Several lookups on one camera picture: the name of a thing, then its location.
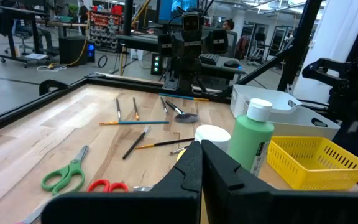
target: red scissors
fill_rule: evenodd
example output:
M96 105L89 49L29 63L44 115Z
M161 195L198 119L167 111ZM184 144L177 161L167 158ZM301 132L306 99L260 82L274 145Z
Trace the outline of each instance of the red scissors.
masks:
M87 192L93 191L95 187L99 185L104 185L103 192L113 192L115 189L123 189L125 192L128 192L128 186L124 183L112 183L110 184L110 181L108 180L97 180L93 184L90 185Z

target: gray floor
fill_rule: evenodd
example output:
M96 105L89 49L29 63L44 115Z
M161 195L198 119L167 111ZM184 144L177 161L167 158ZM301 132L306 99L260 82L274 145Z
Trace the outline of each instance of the gray floor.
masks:
M57 30L48 28L52 33L53 45L58 45ZM69 33L69 35L78 35L77 31ZM16 44L20 44L21 40L14 38ZM32 39L26 40L26 44L32 45ZM8 39L0 35L0 54L4 54L4 49L8 47ZM0 62L0 113L13 109L24 103L28 103L38 97L38 85L47 79L55 79L65 83L72 83L84 77L84 75L93 72L110 73L114 70L114 63L117 61L116 69L119 67L117 54L97 52L96 61L102 56L107 55L108 64L104 68L98 68L97 64L89 63L79 67L69 68L60 72L40 72L37 67L44 65L32 62L28 68L24 68L20 62L7 60L6 63ZM159 76L150 74L151 54L144 53L142 61L133 61L127 57L128 66L125 68L124 76L146 78L149 80L158 80ZM244 70L249 73L257 67L248 66L245 62L241 62ZM251 81L248 85L276 89L281 75L275 71L267 71L260 77Z

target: green paint bottle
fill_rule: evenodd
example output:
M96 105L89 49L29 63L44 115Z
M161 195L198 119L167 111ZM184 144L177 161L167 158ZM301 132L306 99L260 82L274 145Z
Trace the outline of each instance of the green paint bottle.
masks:
M247 115L238 116L229 145L229 155L251 174L258 176L267 155L274 125L268 121L273 104L251 99Z

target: white bottle cap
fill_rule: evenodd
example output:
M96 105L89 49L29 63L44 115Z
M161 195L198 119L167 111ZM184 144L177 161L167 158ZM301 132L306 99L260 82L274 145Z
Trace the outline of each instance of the white bottle cap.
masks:
M273 104L271 102L253 98L248 106L247 117L254 121L266 122L269 119L272 108Z

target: wooden table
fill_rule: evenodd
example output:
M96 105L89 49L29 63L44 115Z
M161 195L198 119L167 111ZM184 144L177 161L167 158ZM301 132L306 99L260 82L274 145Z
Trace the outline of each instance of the wooden table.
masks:
M131 191L136 185L153 185L161 180L176 162L176 156L169 152L188 142L136 150L122 160L144 125L99 126L101 121L117 120L115 98L119 98L123 120L134 120L133 96L141 120L170 121L152 125L141 144L192 138L201 124L220 126L230 133L233 130L229 105L169 98L182 110L200 116L197 123L180 124L174 122L176 114L171 109L165 115L157 94L82 86L0 129L0 223L19 222L50 199L52 193L40 186L42 178L67 165L85 144L89 151L82 162L86 176L82 190L97 179L123 181ZM267 164L260 178L278 189L289 189Z

